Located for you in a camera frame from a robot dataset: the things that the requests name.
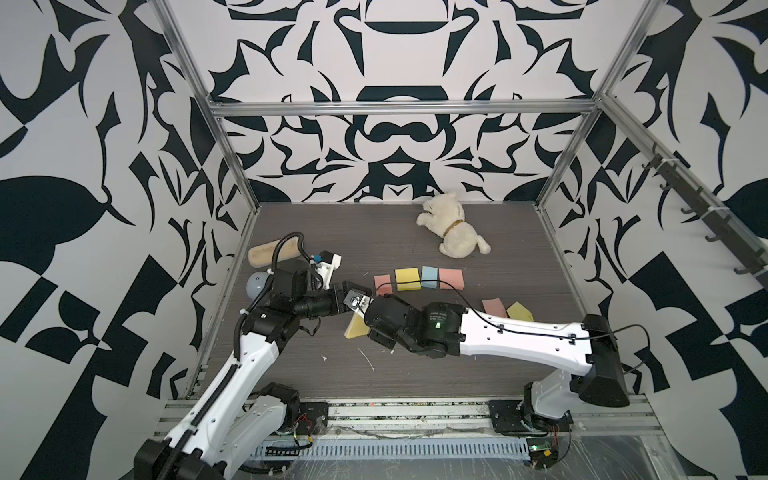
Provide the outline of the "blue memo pad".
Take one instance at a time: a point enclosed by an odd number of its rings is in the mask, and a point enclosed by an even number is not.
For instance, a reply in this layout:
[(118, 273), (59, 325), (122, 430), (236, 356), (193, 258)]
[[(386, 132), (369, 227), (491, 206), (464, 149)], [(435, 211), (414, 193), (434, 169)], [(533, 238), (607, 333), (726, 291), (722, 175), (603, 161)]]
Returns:
[(439, 269), (423, 266), (421, 269), (421, 286), (425, 289), (439, 288)]

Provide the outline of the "pink memo pad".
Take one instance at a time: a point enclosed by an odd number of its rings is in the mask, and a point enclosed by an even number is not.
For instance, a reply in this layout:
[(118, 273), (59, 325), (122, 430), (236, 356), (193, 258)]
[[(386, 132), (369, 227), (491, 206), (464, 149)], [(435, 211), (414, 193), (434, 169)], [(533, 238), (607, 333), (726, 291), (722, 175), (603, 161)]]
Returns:
[(438, 277), (440, 280), (440, 289), (455, 289), (461, 291), (465, 287), (462, 269), (439, 268)]

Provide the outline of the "yellow memo pad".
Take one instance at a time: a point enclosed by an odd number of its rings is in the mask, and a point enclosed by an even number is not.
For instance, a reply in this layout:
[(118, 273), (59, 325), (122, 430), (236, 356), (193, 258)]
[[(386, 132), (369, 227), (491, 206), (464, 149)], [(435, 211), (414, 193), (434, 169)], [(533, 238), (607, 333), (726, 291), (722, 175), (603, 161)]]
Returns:
[(398, 291), (414, 291), (422, 288), (418, 268), (402, 268), (395, 270), (396, 288)]

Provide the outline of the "torn pink memo page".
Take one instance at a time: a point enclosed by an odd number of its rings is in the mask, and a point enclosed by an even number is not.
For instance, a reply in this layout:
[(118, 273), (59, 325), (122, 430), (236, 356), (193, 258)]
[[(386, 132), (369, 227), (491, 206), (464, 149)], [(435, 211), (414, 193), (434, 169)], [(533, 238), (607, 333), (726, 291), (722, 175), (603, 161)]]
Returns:
[(484, 299), (482, 306), (487, 315), (500, 318), (508, 317), (505, 305), (500, 298)]

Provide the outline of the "torn yellow memo page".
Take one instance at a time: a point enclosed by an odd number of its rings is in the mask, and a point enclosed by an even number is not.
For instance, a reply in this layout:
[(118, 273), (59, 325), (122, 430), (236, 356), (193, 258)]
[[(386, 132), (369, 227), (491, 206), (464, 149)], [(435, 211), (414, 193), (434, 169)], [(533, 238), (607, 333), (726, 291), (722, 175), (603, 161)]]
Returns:
[(507, 317), (513, 320), (533, 322), (534, 317), (530, 310), (521, 303), (515, 302), (506, 309)]

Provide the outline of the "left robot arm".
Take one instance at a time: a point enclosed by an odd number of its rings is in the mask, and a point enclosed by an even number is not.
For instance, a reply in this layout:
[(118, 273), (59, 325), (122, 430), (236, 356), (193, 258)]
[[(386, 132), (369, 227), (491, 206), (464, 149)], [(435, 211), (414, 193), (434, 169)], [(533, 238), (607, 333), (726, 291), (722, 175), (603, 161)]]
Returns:
[(310, 290), (309, 271), (276, 270), (242, 310), (233, 352), (196, 404), (161, 440), (147, 440), (134, 457), (136, 479), (230, 479), (265, 439), (291, 430), (296, 390), (277, 383), (246, 402), (304, 319), (349, 312), (345, 297), (362, 288), (342, 281)]

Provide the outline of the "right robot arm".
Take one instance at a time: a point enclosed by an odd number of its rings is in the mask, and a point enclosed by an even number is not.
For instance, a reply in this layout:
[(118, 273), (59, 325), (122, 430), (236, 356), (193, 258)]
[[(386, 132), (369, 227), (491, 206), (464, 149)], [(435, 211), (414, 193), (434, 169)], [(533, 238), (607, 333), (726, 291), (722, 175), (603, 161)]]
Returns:
[(496, 356), (542, 364), (551, 373), (525, 391), (522, 413), (558, 420), (579, 402), (624, 408), (629, 394), (615, 335), (607, 321), (589, 315), (580, 323), (535, 323), (433, 302), (417, 309), (391, 294), (362, 295), (350, 303), (368, 336), (432, 359)]

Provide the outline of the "grey round speaker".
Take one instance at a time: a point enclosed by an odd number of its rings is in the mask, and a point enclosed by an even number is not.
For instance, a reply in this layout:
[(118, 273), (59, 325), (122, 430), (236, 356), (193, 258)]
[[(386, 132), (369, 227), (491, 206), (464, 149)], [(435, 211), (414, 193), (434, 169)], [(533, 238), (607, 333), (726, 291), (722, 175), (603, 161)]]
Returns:
[(255, 300), (266, 287), (269, 278), (269, 273), (265, 271), (257, 271), (251, 274), (246, 281), (246, 294), (248, 298)]

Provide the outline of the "white plush dog toy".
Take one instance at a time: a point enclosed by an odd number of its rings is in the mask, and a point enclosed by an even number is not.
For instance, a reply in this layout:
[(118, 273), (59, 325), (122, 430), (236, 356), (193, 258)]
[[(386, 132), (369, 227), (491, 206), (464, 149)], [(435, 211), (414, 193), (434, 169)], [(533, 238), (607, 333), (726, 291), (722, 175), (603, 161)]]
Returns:
[(467, 222), (464, 207), (455, 192), (426, 200), (416, 224), (441, 239), (438, 249), (449, 258), (463, 259), (475, 250), (482, 255), (492, 251), (489, 243)]

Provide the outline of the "small circuit board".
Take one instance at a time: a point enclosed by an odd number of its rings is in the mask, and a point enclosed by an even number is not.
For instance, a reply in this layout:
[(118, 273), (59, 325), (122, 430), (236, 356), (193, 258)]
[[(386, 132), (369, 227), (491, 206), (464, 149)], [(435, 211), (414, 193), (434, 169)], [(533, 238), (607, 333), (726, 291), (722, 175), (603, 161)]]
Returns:
[(527, 464), (534, 470), (545, 471), (559, 461), (559, 445), (544, 438), (527, 438), (529, 460)]

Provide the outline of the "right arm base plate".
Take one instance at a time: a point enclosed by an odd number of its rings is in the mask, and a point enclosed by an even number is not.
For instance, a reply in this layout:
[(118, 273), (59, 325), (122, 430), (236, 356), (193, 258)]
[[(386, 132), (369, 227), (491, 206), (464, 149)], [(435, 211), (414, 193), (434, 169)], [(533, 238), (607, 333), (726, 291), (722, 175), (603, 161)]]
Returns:
[(493, 430), (505, 436), (542, 437), (571, 431), (573, 418), (566, 412), (558, 419), (535, 414), (523, 400), (490, 400), (489, 417)]

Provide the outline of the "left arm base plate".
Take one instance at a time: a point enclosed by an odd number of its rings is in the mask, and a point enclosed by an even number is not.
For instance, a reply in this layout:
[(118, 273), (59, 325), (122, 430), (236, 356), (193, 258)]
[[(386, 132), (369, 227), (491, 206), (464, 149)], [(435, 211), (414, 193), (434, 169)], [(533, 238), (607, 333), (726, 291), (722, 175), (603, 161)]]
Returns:
[(290, 407), (277, 435), (295, 432), (299, 436), (321, 433), (327, 426), (330, 404), (325, 401), (301, 401)]

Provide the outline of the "black wall hook rack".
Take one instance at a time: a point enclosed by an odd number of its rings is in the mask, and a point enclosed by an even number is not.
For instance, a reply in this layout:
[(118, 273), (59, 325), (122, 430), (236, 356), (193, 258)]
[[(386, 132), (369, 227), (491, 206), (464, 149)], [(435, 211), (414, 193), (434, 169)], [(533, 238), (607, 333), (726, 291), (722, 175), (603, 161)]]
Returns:
[(721, 243), (740, 263), (733, 272), (738, 276), (751, 276), (766, 290), (767, 245), (682, 160), (667, 155), (657, 142), (652, 143), (651, 152), (652, 157), (643, 170), (661, 177), (663, 197), (667, 192), (679, 197), (684, 203), (681, 214), (703, 222), (708, 228), (710, 234), (705, 240)]

